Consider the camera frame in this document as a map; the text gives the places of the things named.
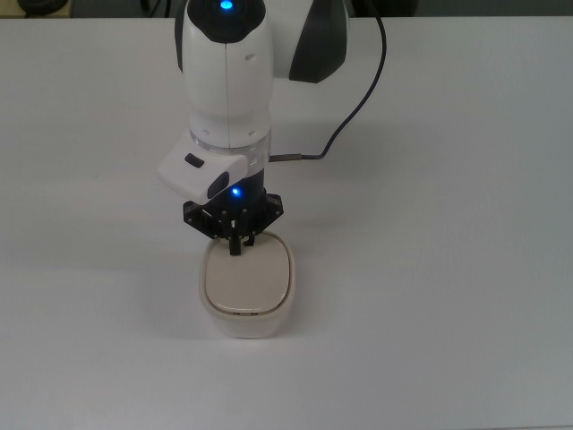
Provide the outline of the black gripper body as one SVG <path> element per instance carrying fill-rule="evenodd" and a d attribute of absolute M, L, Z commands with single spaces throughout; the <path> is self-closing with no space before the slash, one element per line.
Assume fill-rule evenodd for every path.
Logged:
<path fill-rule="evenodd" d="M 250 214 L 265 193 L 264 170 L 231 183 L 228 172 L 222 173 L 210 186 L 210 216 L 222 222 L 224 213 L 230 221 L 238 222 Z"/>

